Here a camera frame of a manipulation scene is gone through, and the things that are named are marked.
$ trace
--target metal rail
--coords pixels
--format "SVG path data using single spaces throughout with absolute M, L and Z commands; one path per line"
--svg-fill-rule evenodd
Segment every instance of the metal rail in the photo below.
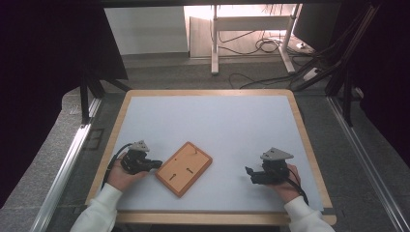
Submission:
M 88 135 L 88 132 L 91 128 L 93 119 L 99 109 L 101 104 L 100 99 L 94 99 L 91 102 L 89 107 L 90 110 L 90 122 L 84 126 L 81 126 L 77 131 L 73 143 L 70 146 L 69 152 L 66 154 L 63 163 L 61 164 L 60 170 L 57 173 L 57 176 L 54 179 L 54 182 L 48 191 L 48 194 L 43 202 L 42 207 L 37 214 L 36 219 L 30 229 L 30 231 L 45 231 L 48 227 L 49 222 L 54 214 L 55 208 L 57 207 L 60 197 L 63 194 L 64 188 L 66 187 L 67 182 L 70 179 L 75 161 L 78 158 L 80 149 L 85 141 L 85 138 Z
M 403 216 L 403 213 L 395 202 L 395 198 L 392 193 L 384 183 L 383 179 L 380 177 L 376 167 L 373 165 L 368 153 L 360 141 L 360 138 L 355 133 L 354 129 L 349 127 L 347 122 L 343 119 L 342 109 L 337 101 L 336 97 L 328 98 L 328 101 L 337 116 L 338 122 L 340 123 L 347 139 L 349 140 L 353 150 L 359 162 L 361 163 L 365 173 L 367 174 L 368 180 L 372 184 L 374 190 L 376 191 L 380 202 L 384 206 L 390 220 L 392 221 L 396 231 L 408 232 L 410 231 L 409 224 Z

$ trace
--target gray floor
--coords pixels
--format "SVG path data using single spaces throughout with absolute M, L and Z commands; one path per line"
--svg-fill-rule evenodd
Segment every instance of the gray floor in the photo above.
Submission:
M 232 73 L 254 80 L 286 75 L 277 56 L 230 58 L 220 60 L 220 74 L 211 75 L 208 59 L 192 60 L 185 56 L 124 57 L 129 78 L 123 81 L 134 89 L 231 89 L 249 83 Z M 326 79 L 305 91 L 295 93 L 304 117 L 310 142 L 337 213 L 336 231 L 395 231 L 394 225 L 368 180 L 353 148 L 346 138 L 329 101 L 323 94 Z M 109 94 L 102 99 L 92 133 L 103 133 L 100 144 L 86 143 L 67 183 L 47 231 L 68 231 L 79 212 L 93 181 L 99 158 L 116 118 L 124 93 L 103 83 Z M 249 88 L 286 88 L 288 82 L 251 85 Z M 79 91 L 63 98 L 63 110 L 34 162 L 0 211 L 1 231 L 28 231 L 61 166 L 80 125 Z M 402 212 L 410 215 L 410 171 L 399 155 L 369 122 L 359 107 L 352 105 L 354 130 L 370 154 L 381 177 Z M 127 229 L 149 231 L 150 225 L 119 225 Z

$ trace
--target wooden tray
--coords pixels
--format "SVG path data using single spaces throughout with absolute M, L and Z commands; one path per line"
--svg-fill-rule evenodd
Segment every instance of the wooden tray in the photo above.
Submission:
M 156 176 L 178 197 L 182 197 L 211 163 L 210 156 L 187 142 L 158 169 Z

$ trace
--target white sleeve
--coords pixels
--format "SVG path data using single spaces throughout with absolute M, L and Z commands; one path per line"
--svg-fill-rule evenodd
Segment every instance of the white sleeve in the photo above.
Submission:
M 314 211 L 305 203 L 302 196 L 296 197 L 284 205 L 290 216 L 289 228 L 292 232 L 328 232 L 335 231 L 322 219 L 319 211 Z
M 117 217 L 117 202 L 122 194 L 122 191 L 105 183 L 99 195 L 91 200 L 90 206 L 75 221 L 71 231 L 111 231 Z

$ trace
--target dark curtain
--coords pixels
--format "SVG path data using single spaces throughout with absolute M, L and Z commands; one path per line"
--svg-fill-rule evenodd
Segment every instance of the dark curtain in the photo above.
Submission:
M 0 35 L 3 206 L 53 127 L 63 96 L 86 73 L 97 79 L 127 74 L 97 5 L 3 1 Z
M 410 19 L 404 1 L 385 1 L 354 55 L 354 82 L 368 119 L 410 166 Z

